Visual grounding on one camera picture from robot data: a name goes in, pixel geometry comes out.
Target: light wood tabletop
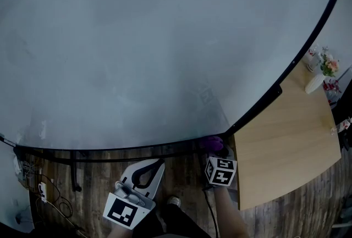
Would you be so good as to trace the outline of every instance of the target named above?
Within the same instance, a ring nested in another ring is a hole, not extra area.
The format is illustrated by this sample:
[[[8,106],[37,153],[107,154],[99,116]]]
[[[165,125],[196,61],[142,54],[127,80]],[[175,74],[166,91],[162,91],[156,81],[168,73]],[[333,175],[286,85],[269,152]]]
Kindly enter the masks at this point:
[[[235,133],[240,209],[297,189],[341,158],[323,88],[304,91],[312,77],[300,62],[281,83],[283,93]]]

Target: flower vase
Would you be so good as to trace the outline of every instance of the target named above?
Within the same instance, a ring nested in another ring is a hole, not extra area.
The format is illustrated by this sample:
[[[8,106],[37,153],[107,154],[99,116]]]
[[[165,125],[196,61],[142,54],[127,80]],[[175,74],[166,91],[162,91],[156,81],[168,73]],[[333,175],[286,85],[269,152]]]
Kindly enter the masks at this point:
[[[323,73],[317,74],[304,88],[306,93],[312,93],[316,90],[325,80],[325,76]]]

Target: purple object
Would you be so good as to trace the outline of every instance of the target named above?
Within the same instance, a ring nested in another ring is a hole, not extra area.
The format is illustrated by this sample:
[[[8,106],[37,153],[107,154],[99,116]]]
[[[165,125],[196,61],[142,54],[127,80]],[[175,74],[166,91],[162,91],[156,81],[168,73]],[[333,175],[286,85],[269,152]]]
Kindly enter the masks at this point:
[[[220,151],[224,147],[222,139],[218,136],[207,136],[199,140],[207,152]]]

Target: wall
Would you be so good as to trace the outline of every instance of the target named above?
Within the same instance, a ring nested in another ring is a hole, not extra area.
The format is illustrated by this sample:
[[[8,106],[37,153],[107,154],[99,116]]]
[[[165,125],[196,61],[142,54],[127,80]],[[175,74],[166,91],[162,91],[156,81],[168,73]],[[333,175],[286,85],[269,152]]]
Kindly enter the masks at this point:
[[[0,222],[21,232],[29,233],[33,223],[18,224],[15,217],[22,212],[25,221],[32,221],[27,191],[17,180],[12,148],[0,142]]]
[[[352,0],[337,0],[328,21],[320,32],[316,43],[328,46],[340,60],[338,77],[352,64]]]

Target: black pants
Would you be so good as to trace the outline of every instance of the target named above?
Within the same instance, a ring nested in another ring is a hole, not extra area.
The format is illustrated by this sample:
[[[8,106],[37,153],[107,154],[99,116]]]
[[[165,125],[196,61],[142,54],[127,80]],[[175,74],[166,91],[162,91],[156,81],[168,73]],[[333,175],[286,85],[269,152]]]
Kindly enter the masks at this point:
[[[167,233],[185,237],[210,238],[188,215],[174,204],[168,204],[161,212]],[[133,238],[152,238],[164,234],[155,212],[149,213],[134,229]]]

